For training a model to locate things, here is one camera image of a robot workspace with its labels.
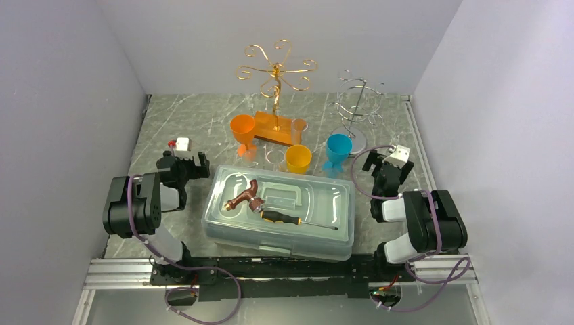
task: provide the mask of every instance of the black and yellow handle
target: black and yellow handle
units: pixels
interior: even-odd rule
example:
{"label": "black and yellow handle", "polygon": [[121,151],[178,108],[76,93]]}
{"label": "black and yellow handle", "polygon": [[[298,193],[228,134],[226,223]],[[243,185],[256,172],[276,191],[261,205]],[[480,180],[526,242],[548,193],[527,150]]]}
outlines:
{"label": "black and yellow handle", "polygon": [[301,219],[291,217],[290,215],[284,215],[277,211],[263,210],[261,211],[261,218],[270,222],[293,223],[294,225],[301,224]]}

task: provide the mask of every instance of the marble surface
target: marble surface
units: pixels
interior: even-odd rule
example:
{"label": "marble surface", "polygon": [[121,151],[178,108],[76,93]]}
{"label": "marble surface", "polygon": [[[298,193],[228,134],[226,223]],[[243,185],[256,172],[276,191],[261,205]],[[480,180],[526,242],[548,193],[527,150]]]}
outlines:
{"label": "marble surface", "polygon": [[[351,106],[357,94],[345,97],[344,103]],[[313,152],[309,175],[324,176],[321,170],[326,161],[325,141],[331,132],[341,125],[339,115],[332,114],[336,99],[335,93],[293,93],[285,94],[280,102],[280,115],[304,118],[309,129],[303,136],[303,144]],[[376,105],[378,97],[367,95],[361,102],[365,107]],[[166,150],[167,142],[176,137],[189,137],[192,151],[185,154],[197,155],[203,151],[211,162],[211,173],[218,165],[241,165],[237,155],[238,143],[231,134],[229,122],[237,114],[253,115],[257,110],[271,110],[273,102],[261,94],[251,95],[154,95],[152,96],[139,138],[133,151],[129,174],[156,171],[155,163]],[[421,160],[416,150],[413,130],[407,113],[401,105],[399,95],[385,95],[380,108],[383,122],[377,126],[364,121],[355,123],[368,139],[368,146],[381,144],[401,144],[411,148],[410,160],[415,167],[401,191],[416,188],[429,188],[426,183]],[[284,146],[255,140],[259,155],[257,168],[270,168],[263,155],[272,149],[286,149]],[[363,189],[370,192],[373,179],[370,173],[361,171],[367,154],[359,158],[355,166],[357,180]],[[343,163],[346,173],[340,178],[350,179],[348,173],[351,159]],[[191,250],[192,256],[229,257],[258,255],[258,252],[245,248],[218,245],[208,240],[201,226],[204,203],[211,186],[211,179],[197,179],[187,184],[188,200],[185,210],[162,214],[162,222],[174,237],[183,241]],[[373,253],[381,242],[396,239],[404,231],[402,223],[377,223],[369,212],[369,198],[356,191],[355,194],[355,243],[353,253]],[[144,247],[135,239],[123,240],[111,236],[105,258],[147,257]]]}

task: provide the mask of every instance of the clear plastic container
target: clear plastic container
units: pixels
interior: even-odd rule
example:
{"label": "clear plastic container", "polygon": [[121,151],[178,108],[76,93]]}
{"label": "clear plastic container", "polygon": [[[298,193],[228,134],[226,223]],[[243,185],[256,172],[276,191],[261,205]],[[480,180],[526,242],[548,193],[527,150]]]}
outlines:
{"label": "clear plastic container", "polygon": [[[225,210],[225,203],[252,179],[257,180],[257,195],[267,210],[338,229],[272,223],[253,213],[247,202]],[[221,165],[215,172],[202,226],[215,242],[252,248],[260,254],[344,261],[351,256],[354,241],[355,187],[341,179]]]}

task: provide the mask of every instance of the metal frame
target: metal frame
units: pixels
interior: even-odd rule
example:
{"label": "metal frame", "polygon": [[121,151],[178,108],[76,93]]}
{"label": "metal frame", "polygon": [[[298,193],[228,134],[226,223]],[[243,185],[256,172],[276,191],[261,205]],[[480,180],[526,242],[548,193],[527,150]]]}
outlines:
{"label": "metal frame", "polygon": [[[433,190],[436,189],[435,180],[431,173],[431,168],[424,151],[424,146],[420,138],[410,97],[401,97],[401,105],[408,115],[409,124],[414,132],[416,139],[416,149],[421,159],[422,168],[426,171],[426,180],[429,187]],[[413,264],[415,272],[422,278],[429,280],[444,279],[448,276],[452,267],[458,260],[467,255],[437,255],[429,257],[422,261]],[[257,257],[252,258],[253,262],[257,262]],[[151,286],[150,275],[153,267],[148,259],[94,259],[91,261],[86,280],[83,286],[83,291],[80,297],[79,304],[76,308],[72,325],[85,325],[91,309],[91,304],[97,290],[133,290],[133,289],[146,289],[146,290],[166,290],[175,286]],[[314,280],[324,279],[325,277],[305,277]],[[292,277],[292,280],[301,280],[302,277]],[[266,281],[269,278],[249,278],[249,280]],[[400,285],[417,285],[419,287],[426,286],[419,282],[402,282],[399,280]],[[387,285],[388,282],[370,282],[369,287],[377,287]],[[474,268],[471,268],[461,278],[451,282],[449,285],[466,285],[470,303],[474,311],[474,316],[477,319],[478,325],[490,325],[490,318],[488,316],[482,294],[479,289],[479,282],[477,280]]]}

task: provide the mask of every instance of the white wall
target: white wall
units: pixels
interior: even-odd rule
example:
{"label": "white wall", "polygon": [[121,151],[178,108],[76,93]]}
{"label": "white wall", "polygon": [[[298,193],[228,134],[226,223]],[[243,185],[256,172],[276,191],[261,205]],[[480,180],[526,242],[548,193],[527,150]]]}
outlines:
{"label": "white wall", "polygon": [[572,324],[574,3],[465,0],[414,93],[494,324]]}
{"label": "white wall", "polygon": [[[265,75],[241,81],[241,64],[265,68],[259,44],[278,62],[279,39],[293,43],[286,67],[319,63],[311,91],[335,91],[349,69],[381,91],[412,93],[461,0],[268,1],[97,0],[148,93],[256,93]],[[288,76],[292,83],[296,77]]]}
{"label": "white wall", "polygon": [[145,103],[92,0],[0,2],[0,323],[69,324]]}

